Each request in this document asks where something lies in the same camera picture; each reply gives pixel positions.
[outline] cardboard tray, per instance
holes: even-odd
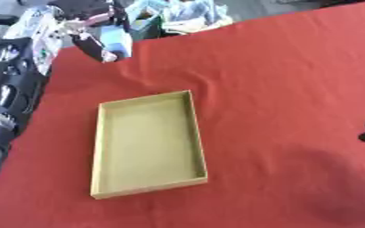
[[[94,198],[205,182],[207,169],[189,91],[100,105]]]

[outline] shallow tray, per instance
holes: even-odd
[[[189,91],[100,105],[91,186],[94,198],[206,181]]]

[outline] background clutter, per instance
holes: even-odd
[[[134,40],[185,35],[230,25],[227,5],[214,0],[138,0],[126,8]]]

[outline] red tablecloth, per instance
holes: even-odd
[[[98,104],[186,89],[209,184],[92,199]],[[71,48],[0,174],[0,228],[365,227],[364,123],[365,4],[145,41],[113,64]]]

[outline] table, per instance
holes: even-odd
[[[209,183],[92,199],[98,103],[185,89]],[[143,41],[105,65],[69,48],[0,174],[0,228],[365,227],[364,123],[365,4]]]

